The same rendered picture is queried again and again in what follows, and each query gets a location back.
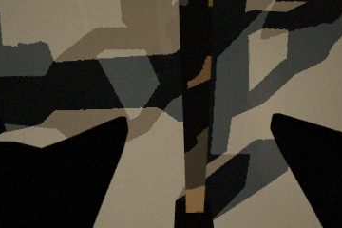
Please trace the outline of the long brown wooden rail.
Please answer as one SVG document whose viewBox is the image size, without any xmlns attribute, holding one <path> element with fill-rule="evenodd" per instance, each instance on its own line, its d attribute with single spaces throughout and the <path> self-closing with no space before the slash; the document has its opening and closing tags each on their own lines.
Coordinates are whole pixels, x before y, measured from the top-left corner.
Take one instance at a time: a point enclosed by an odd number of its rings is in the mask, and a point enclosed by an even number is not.
<svg viewBox="0 0 342 228">
<path fill-rule="evenodd" d="M 213 0 L 179 0 L 186 213 L 203 213 Z"/>
</svg>

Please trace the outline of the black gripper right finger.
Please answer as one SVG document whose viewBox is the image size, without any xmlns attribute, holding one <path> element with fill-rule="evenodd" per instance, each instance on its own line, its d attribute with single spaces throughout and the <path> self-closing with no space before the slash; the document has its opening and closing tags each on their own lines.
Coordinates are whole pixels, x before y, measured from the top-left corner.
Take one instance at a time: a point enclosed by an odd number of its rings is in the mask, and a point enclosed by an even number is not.
<svg viewBox="0 0 342 228">
<path fill-rule="evenodd" d="M 342 132 L 275 113 L 275 142 L 323 228 L 342 228 Z"/>
</svg>

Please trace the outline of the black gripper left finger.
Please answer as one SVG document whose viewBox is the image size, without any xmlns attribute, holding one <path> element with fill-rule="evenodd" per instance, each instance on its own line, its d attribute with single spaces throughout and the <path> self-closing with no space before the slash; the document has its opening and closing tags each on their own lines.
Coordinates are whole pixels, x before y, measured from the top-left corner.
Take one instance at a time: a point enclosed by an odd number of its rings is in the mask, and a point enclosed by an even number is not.
<svg viewBox="0 0 342 228">
<path fill-rule="evenodd" d="M 123 116 L 43 148 L 0 141 L 0 187 L 20 191 L 41 228 L 93 228 L 127 133 Z"/>
</svg>

